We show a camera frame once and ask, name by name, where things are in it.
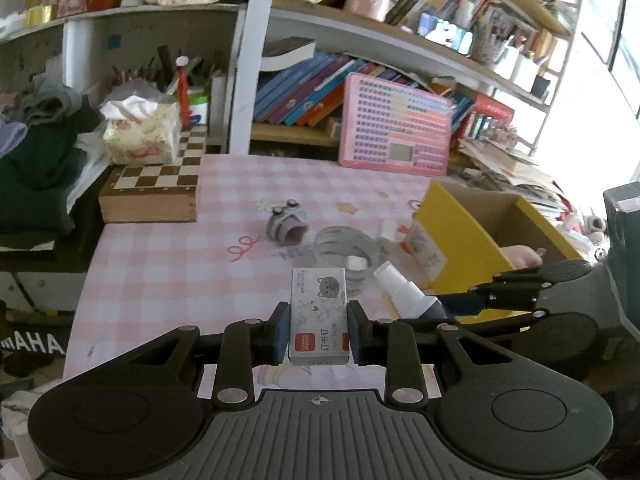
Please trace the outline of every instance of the tablecloth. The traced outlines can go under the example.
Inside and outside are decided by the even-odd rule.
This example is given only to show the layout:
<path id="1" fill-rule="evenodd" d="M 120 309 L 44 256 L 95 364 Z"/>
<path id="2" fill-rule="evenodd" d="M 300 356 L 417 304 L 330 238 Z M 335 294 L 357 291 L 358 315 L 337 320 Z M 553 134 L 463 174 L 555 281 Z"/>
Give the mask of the tablecloth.
<path id="1" fill-rule="evenodd" d="M 429 185 L 422 176 L 353 170 L 295 158 L 206 155 L 200 168 L 198 221 L 108 224 L 76 311 L 65 377 L 95 367 L 180 325 L 202 334 L 229 323 L 267 319 L 289 301 L 291 269 L 310 266 L 316 233 L 344 225 L 377 237 L 383 219 L 409 226 Z M 298 200 L 310 231 L 299 247 L 266 237 L 272 205 Z M 371 319 L 397 317 L 375 282 L 359 299 Z M 263 387 L 382 387 L 384 371 L 353 363 L 331 367 L 258 367 Z M 203 378 L 201 394 L 211 386 Z"/>

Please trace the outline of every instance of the dark green clothing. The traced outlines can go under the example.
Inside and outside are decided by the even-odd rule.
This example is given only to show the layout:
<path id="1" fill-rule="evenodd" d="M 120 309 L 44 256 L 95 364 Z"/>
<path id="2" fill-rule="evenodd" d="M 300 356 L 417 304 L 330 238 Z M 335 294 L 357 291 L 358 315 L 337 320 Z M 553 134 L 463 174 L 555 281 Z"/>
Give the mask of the dark green clothing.
<path id="1" fill-rule="evenodd" d="M 0 158 L 0 245 L 30 249 L 72 231 L 66 197 L 86 161 L 86 153 L 74 145 L 78 134 L 99 123 L 100 115 L 85 97 L 75 114 L 60 123 L 32 126 Z"/>

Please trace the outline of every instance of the orange book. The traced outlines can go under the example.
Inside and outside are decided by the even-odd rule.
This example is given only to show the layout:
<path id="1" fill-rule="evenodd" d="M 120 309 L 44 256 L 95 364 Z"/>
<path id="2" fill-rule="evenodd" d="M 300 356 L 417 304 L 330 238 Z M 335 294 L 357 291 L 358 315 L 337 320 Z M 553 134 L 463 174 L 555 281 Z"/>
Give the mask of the orange book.
<path id="1" fill-rule="evenodd" d="M 379 66 L 374 63 L 367 63 L 361 70 L 358 70 L 361 74 L 368 74 L 373 77 L 377 77 L 386 70 L 386 66 Z M 306 114 L 300 117 L 296 124 L 297 126 L 316 126 L 322 119 L 327 117 L 344 101 L 344 83 L 338 88 L 334 88 L 331 92 L 324 96 L 324 98 Z"/>

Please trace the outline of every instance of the blue sticker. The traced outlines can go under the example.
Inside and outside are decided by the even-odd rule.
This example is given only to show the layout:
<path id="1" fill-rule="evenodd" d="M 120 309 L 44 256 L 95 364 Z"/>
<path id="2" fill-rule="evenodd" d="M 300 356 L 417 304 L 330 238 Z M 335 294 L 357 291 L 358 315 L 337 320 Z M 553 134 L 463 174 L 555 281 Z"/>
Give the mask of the blue sticker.
<path id="1" fill-rule="evenodd" d="M 121 45 L 122 45 L 122 35 L 111 34 L 107 38 L 107 50 L 114 50 L 116 48 L 120 48 Z"/>

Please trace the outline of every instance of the pink educational board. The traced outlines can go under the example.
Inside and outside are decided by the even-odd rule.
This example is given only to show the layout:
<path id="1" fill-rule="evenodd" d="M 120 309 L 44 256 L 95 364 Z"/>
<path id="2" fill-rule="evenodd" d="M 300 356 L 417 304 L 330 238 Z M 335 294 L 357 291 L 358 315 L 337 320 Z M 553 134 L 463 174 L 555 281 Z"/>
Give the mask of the pink educational board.
<path id="1" fill-rule="evenodd" d="M 340 164 L 443 176 L 449 159 L 451 115 L 448 99 L 351 73 L 344 92 Z"/>

